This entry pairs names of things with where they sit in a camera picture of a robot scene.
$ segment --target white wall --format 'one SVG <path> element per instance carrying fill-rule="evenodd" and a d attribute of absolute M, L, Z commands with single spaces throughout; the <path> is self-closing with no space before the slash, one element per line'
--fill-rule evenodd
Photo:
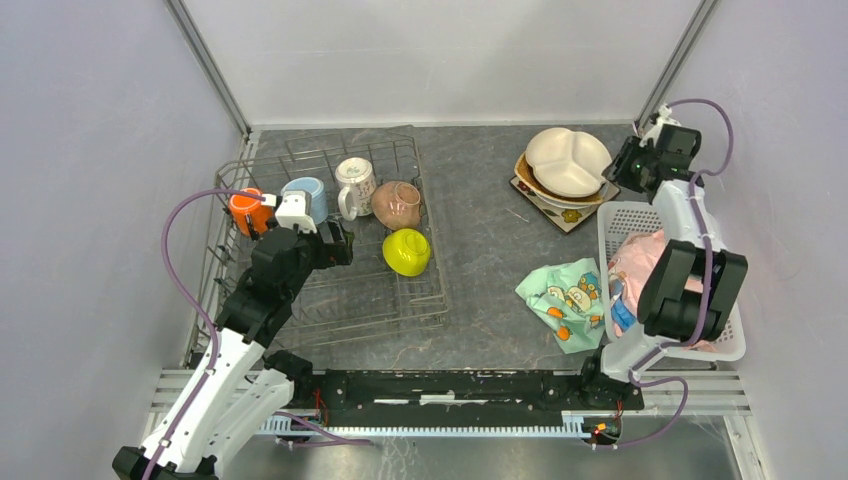
<path fill-rule="evenodd" d="M 632 119 L 697 0 L 187 0 L 256 125 Z"/>
<path fill-rule="evenodd" d="M 845 240 L 848 4 L 722 2 L 669 99 L 718 101 L 736 150 L 709 207 L 750 263 L 738 364 L 775 478 L 844 478 L 848 442 Z M 726 134 L 708 107 L 675 109 L 702 129 L 700 164 Z"/>
<path fill-rule="evenodd" d="M 189 325 L 162 223 L 240 138 L 161 1 L 5 2 L 0 49 L 0 478 L 113 479 Z"/>

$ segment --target laundry basket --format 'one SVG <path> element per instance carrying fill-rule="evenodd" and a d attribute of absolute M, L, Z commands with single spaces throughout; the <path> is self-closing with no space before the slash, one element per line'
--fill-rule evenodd
<path fill-rule="evenodd" d="M 612 316 L 610 315 L 610 299 L 608 294 L 609 271 L 607 264 L 618 247 L 627 239 L 631 233 L 653 233 L 663 228 L 656 209 L 644 202 L 607 202 L 598 209 L 598 243 L 600 254 L 601 285 L 607 287 L 607 293 L 601 295 L 604 302 L 604 322 L 607 337 L 610 341 L 616 341 L 615 329 L 613 328 Z M 742 333 L 742 321 L 739 317 L 738 306 L 733 305 L 733 310 L 724 325 L 721 336 L 712 342 L 715 352 L 704 352 L 696 349 L 685 349 L 682 347 L 671 347 L 666 353 L 669 357 L 688 358 L 691 360 L 704 361 L 727 361 L 739 360 L 745 354 L 745 335 Z"/>

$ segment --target plate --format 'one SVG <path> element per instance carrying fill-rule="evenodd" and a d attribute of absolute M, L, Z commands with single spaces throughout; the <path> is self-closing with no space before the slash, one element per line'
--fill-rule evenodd
<path fill-rule="evenodd" d="M 604 203 L 604 195 L 600 190 L 592 195 L 580 198 L 563 197 L 549 191 L 543 187 L 538 180 L 536 180 L 536 177 L 533 176 L 533 171 L 530 169 L 530 165 L 527 163 L 527 159 L 523 153 L 518 158 L 518 162 L 515 163 L 515 169 L 513 171 L 515 172 L 515 176 L 521 180 L 524 186 L 529 188 L 541 200 L 551 205 L 567 205 L 561 208 L 584 208 L 590 205 L 600 205 Z"/>
<path fill-rule="evenodd" d="M 562 127 L 536 134 L 525 155 L 539 183 L 563 197 L 585 197 L 600 190 L 603 171 L 612 163 L 600 140 Z"/>

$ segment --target blue object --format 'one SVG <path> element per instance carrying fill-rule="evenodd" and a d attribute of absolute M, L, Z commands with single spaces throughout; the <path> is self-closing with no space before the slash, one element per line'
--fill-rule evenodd
<path fill-rule="evenodd" d="M 280 191 L 280 195 L 292 190 L 305 190 L 312 195 L 312 207 L 309 209 L 309 216 L 315 225 L 327 219 L 327 193 L 324 189 L 324 182 L 314 177 L 296 178 L 287 183 Z"/>
<path fill-rule="evenodd" d="M 628 328 L 633 326 L 636 323 L 636 317 L 630 313 L 630 310 L 624 306 L 624 302 L 621 299 L 615 301 L 610 308 L 610 315 L 615 323 L 621 327 L 622 332 L 626 332 Z"/>

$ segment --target mug handle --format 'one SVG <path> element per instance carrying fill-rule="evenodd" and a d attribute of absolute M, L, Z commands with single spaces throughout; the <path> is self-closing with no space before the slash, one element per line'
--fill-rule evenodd
<path fill-rule="evenodd" d="M 353 190 L 350 188 L 350 185 L 345 185 L 342 191 L 339 192 L 339 210 L 345 220 L 349 222 L 356 220 L 359 209 L 354 205 Z"/>

